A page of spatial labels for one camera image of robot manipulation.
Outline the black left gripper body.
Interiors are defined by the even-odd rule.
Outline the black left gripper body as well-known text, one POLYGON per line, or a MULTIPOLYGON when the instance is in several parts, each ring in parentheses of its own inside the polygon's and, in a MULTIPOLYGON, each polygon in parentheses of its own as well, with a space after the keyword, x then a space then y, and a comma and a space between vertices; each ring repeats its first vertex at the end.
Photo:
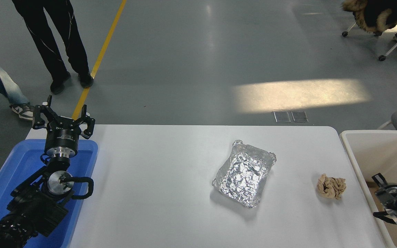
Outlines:
POLYGON ((50 152, 57 147, 69 148, 70 150, 78 151, 79 135, 81 129, 79 126, 69 126, 68 123, 63 123, 63 127, 57 124, 60 122, 52 121, 47 124, 47 136, 45 142, 45 151, 50 152))

